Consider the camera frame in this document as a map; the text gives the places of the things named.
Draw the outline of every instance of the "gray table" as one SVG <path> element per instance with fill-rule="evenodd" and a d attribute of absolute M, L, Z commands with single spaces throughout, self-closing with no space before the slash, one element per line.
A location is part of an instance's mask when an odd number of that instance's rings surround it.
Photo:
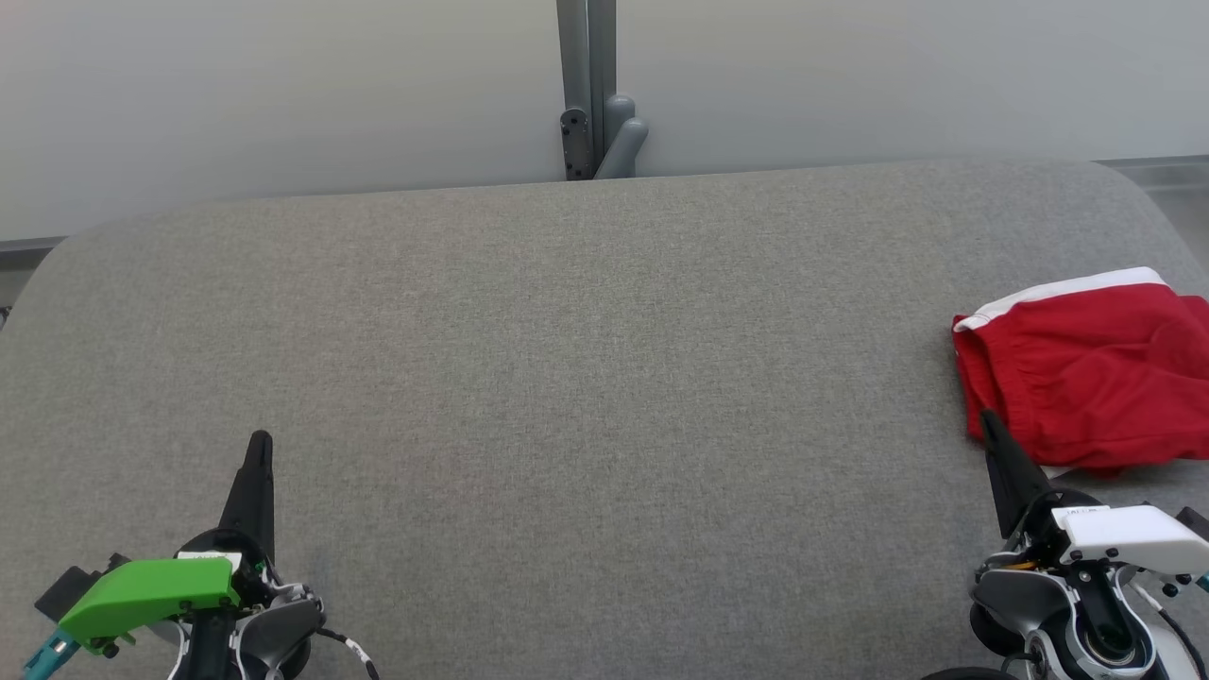
<path fill-rule="evenodd" d="M 278 444 L 278 563 L 384 678 L 994 661 L 955 312 L 1150 265 L 1113 171 L 924 162 L 207 204 L 73 237 L 0 334 L 0 662 L 68 565 L 170 554 Z M 1209 467 L 1074 484 L 1205 506 Z M 1191 598 L 1174 612 L 1209 636 Z M 146 641 L 64 678 L 158 678 Z M 305 678 L 359 678 L 317 644 Z"/>

